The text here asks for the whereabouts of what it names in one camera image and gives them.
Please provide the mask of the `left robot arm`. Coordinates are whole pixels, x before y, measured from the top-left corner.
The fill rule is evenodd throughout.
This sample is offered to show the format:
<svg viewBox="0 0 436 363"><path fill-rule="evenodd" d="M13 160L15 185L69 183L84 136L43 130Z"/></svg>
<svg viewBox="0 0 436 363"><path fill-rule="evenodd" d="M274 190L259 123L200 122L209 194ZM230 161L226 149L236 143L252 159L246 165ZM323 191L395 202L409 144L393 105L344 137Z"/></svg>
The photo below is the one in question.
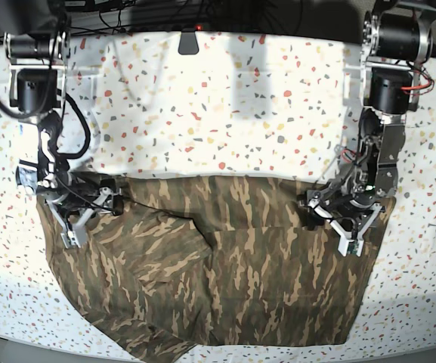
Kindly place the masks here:
<svg viewBox="0 0 436 363"><path fill-rule="evenodd" d="M327 222L339 235L341 255L360 256L365 233L395 195L397 162L408 112L434 86L423 64L433 50L435 1L377 1L363 22L357 146L338 175L298 202L313 225Z"/></svg>

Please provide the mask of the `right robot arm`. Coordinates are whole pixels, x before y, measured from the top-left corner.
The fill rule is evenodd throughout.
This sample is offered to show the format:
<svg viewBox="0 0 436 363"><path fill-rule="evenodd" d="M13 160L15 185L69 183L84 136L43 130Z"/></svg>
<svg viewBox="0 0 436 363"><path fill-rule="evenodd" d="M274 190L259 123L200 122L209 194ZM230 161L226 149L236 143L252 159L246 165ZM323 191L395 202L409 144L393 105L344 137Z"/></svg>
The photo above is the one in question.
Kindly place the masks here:
<svg viewBox="0 0 436 363"><path fill-rule="evenodd" d="M114 180L95 183L70 171L69 162L82 158L91 141L82 111L66 92L70 27L63 1L0 1L0 30L10 62L9 100L0 99L0 111L16 119L20 134L30 139L29 152L17 165L16 183L44 199L67 249L87 243L85 226L91 218L123 212L123 196ZM73 153L61 153L57 146L66 105L85 136Z"/></svg>

